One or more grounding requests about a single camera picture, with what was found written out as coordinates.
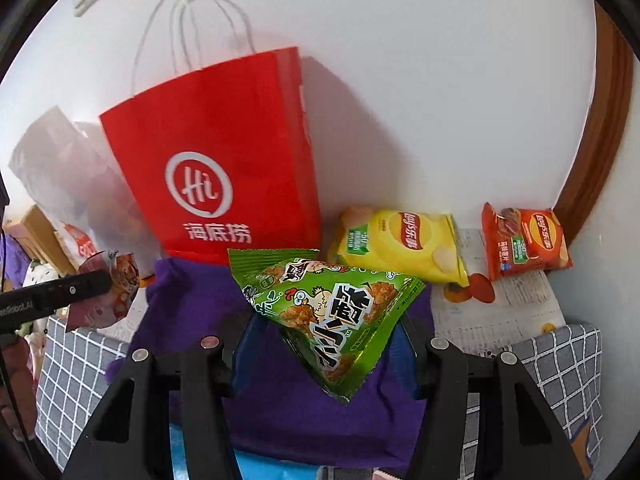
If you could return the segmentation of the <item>person's left hand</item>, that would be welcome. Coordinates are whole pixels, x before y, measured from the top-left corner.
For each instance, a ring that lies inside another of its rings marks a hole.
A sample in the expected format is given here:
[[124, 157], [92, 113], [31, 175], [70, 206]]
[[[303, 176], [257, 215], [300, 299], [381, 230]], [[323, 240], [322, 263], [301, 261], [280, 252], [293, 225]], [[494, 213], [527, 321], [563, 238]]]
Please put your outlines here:
[[[37, 421], [36, 389], [32, 372], [29, 370], [29, 346], [22, 337], [17, 337], [12, 344], [2, 350], [6, 361], [6, 371], [9, 375], [11, 388], [27, 437], [31, 438], [35, 432]], [[6, 388], [1, 387], [1, 415], [8, 424], [14, 438], [23, 441], [20, 423], [12, 408]]]

